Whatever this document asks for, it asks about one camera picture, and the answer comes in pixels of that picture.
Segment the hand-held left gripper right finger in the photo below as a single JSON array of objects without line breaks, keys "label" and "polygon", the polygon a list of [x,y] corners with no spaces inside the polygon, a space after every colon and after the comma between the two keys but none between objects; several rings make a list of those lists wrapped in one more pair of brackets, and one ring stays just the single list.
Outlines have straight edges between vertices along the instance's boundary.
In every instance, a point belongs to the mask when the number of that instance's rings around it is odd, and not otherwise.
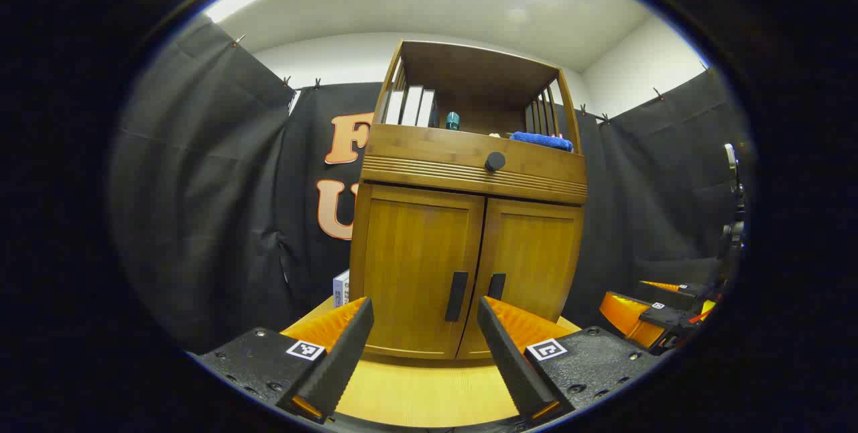
[{"label": "hand-held left gripper right finger", "polygon": [[490,296],[480,298],[477,320],[527,424],[545,424],[591,408],[661,363],[661,357],[601,327],[571,332]]}]

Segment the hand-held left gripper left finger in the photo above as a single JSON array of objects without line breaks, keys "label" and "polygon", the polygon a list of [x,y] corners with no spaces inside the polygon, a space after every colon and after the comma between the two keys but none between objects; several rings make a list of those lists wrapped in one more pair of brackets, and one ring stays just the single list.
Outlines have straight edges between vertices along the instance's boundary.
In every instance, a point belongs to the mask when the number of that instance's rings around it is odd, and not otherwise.
[{"label": "hand-held left gripper left finger", "polygon": [[318,424],[334,414],[374,324],[361,298],[292,332],[255,327],[194,359],[261,403]]}]

